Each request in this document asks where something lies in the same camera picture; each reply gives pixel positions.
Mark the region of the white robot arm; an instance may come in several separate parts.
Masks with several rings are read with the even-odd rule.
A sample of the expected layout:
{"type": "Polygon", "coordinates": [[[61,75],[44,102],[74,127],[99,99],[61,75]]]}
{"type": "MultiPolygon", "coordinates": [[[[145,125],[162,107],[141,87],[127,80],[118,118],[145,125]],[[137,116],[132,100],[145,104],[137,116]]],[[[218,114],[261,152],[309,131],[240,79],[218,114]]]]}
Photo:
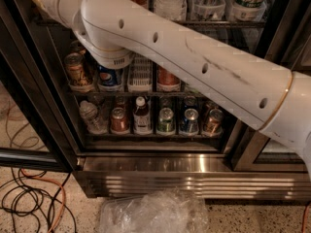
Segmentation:
{"type": "Polygon", "coordinates": [[[159,17],[131,0],[32,0],[110,69],[139,53],[261,134],[311,173],[311,77],[159,17]]]}

